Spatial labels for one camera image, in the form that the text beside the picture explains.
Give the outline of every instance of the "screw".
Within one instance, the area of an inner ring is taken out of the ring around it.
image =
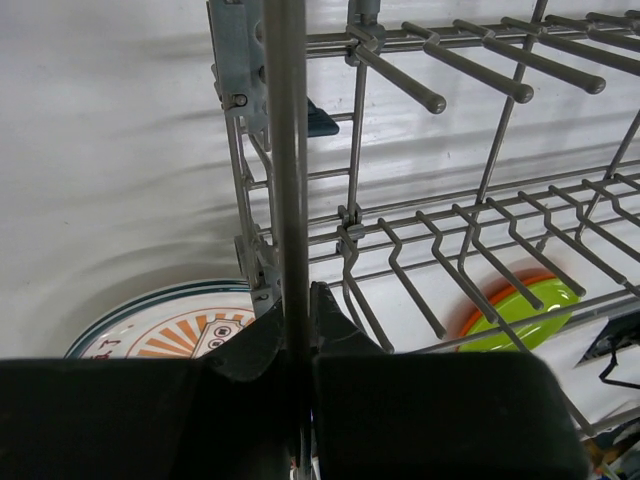
[[[234,95],[233,103],[238,107],[244,107],[247,104],[247,96],[246,95]]]

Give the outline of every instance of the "orange plate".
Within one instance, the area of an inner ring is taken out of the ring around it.
[[[550,273],[547,273],[545,275],[538,275],[537,277],[531,277],[531,278],[527,278],[520,281],[524,286],[528,287],[529,285],[533,285],[534,283],[542,282],[544,280],[551,280],[552,278],[556,278],[556,276]],[[489,299],[489,303],[491,305],[496,305],[515,292],[517,292],[516,287],[514,287],[513,285],[509,285],[507,288],[500,290],[498,293],[492,296]],[[469,317],[469,320],[467,320],[467,323],[464,324],[464,327],[462,327],[462,330],[460,330],[460,335],[458,336],[464,337],[469,332],[469,330],[471,330],[471,327],[473,327],[473,325],[478,321],[478,319],[482,317],[482,315],[483,313],[480,310],[476,309],[476,311],[473,312],[473,314]]]

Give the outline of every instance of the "plate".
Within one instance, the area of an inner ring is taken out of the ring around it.
[[[66,357],[195,358],[229,341],[254,320],[245,282],[189,282],[113,309],[73,343]]]
[[[569,287],[553,276],[532,277],[523,280],[522,283],[528,286],[529,290],[544,303],[544,308],[542,310],[535,310],[515,287],[510,286],[489,299],[489,302],[495,306],[498,313],[507,323],[513,323],[544,312],[574,305],[580,301],[580,298],[573,293]],[[560,330],[569,318],[571,318],[570,313],[560,315],[552,319],[534,323],[533,325],[516,328],[514,332],[527,348],[533,350]],[[492,328],[496,328],[496,326],[490,324],[481,312],[476,311],[467,321],[467,324],[460,332],[460,336],[472,335]],[[476,340],[475,342],[458,347],[458,351],[460,352],[517,350],[518,348],[505,333]]]

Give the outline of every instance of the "white surface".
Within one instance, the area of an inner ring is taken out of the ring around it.
[[[384,1],[380,20],[388,28],[402,20],[446,25],[457,17],[491,23],[504,15],[526,19],[533,3]],[[549,3],[549,13],[570,17],[638,7],[631,1]],[[311,32],[342,28],[346,1],[308,4]],[[607,163],[638,108],[637,78],[541,46],[536,51],[604,76],[607,89],[589,96],[529,71],[525,80],[535,98],[516,106],[494,182]],[[482,49],[459,53],[512,74],[512,62]],[[430,115],[370,74],[360,204],[477,186],[503,97],[421,53],[387,58],[449,105],[443,115]],[[1,356],[61,355],[94,319],[131,297],[237,275],[232,238],[239,225],[211,61],[202,1],[0,3]],[[321,108],[352,109],[354,71],[341,59],[312,61],[309,78],[310,96]],[[310,141],[311,171],[347,165],[350,127],[342,127],[337,137]],[[627,159],[639,153],[636,143]],[[399,188],[398,179],[405,185]],[[334,212],[345,186],[344,178],[311,184],[312,214]],[[264,223],[264,199],[253,197],[256,219]],[[620,234],[638,245],[634,232]],[[590,296],[617,288],[551,243],[550,255],[556,252]],[[500,258],[529,268],[521,251]],[[618,252],[611,258],[638,280],[637,264]],[[480,282],[493,275],[475,260],[469,271]],[[460,298],[447,293],[456,291],[451,281],[421,278],[434,309],[455,320]],[[396,287],[366,286],[376,309],[392,314],[385,317],[392,340],[400,350],[434,341]],[[572,383],[575,395],[589,395],[587,380],[594,381],[591,373]],[[607,403],[608,411],[616,407]],[[606,409],[596,407],[593,415]]]

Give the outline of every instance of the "vertical metal pole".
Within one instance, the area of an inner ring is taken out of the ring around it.
[[[240,119],[226,117],[227,140],[229,142],[229,153],[231,154],[231,169],[233,171],[233,183],[236,190],[236,201],[238,203],[238,214],[240,216],[240,228],[242,230],[242,243],[244,247],[245,275],[249,281],[249,286],[257,288],[260,286],[258,278],[258,265],[255,255],[255,231],[251,218],[251,207],[249,204],[249,191],[247,182],[242,170],[243,146],[242,134],[240,133]]]
[[[353,135],[351,139],[351,162],[349,163],[349,193],[347,212],[349,221],[355,222],[358,194],[358,172],[362,146],[362,123],[364,121],[364,98],[367,87],[367,65],[360,62],[356,71],[356,98],[353,107]]]
[[[531,23],[539,23],[542,21],[544,17],[544,11],[547,8],[547,0],[537,0],[535,7],[533,8],[533,14],[531,15]],[[530,52],[533,48],[533,44],[536,41],[536,37],[534,35],[527,35],[524,40],[524,45],[522,46],[522,50],[525,52]],[[521,82],[524,77],[524,72],[527,66],[523,63],[518,63],[516,67],[516,71],[513,74],[513,80],[515,82]],[[496,130],[496,135],[493,138],[493,143],[491,144],[491,151],[489,152],[489,158],[487,159],[487,163],[484,167],[484,173],[482,174],[482,180],[480,181],[480,187],[478,187],[478,193],[476,194],[476,204],[480,204],[484,201],[484,197],[487,195],[487,188],[489,188],[489,182],[491,181],[491,176],[493,175],[493,170],[496,166],[496,162],[498,160],[498,155],[500,154],[500,148],[502,147],[502,143],[504,142],[504,136],[507,133],[507,126],[509,125],[509,120],[511,120],[511,113],[513,113],[513,107],[515,105],[515,101],[511,97],[507,97],[505,101],[504,108],[502,109],[502,114],[500,115],[500,121],[498,122],[498,129]],[[473,220],[478,218],[478,213],[473,214]],[[471,244],[471,237],[473,235],[474,227],[473,225],[469,225],[467,229],[467,233],[465,234],[464,241],[462,242],[462,247],[460,249],[460,257],[462,258],[462,265],[464,265],[464,258],[467,256],[467,251],[469,250],[469,245]]]
[[[305,2],[264,0],[268,111],[275,174],[291,406],[300,427],[298,478],[311,478],[311,322],[307,210]]]
[[[629,148],[629,145],[631,145],[631,142],[633,141],[633,137],[636,136],[636,133],[638,132],[639,127],[640,127],[640,110],[638,110],[638,113],[633,119],[633,122],[631,122],[631,125],[629,126],[629,130],[627,130],[627,133],[622,139],[622,142],[620,143],[620,146],[618,147],[616,154],[613,156],[613,159],[611,160],[609,167],[604,173],[604,176],[602,177],[603,180],[609,180],[610,178],[613,177],[613,174],[616,173],[616,170],[618,169],[618,165],[624,158],[625,153],[627,153],[627,149]],[[587,220],[591,218],[591,215],[593,214],[593,211],[596,209],[596,206],[598,205],[600,198],[602,198],[602,196],[596,192],[596,194],[591,199],[591,202],[589,202],[587,211],[584,214]],[[582,222],[575,234],[576,241],[578,242],[580,241],[580,239],[582,238],[582,234],[584,233],[584,229],[585,229],[585,224],[584,222]]]

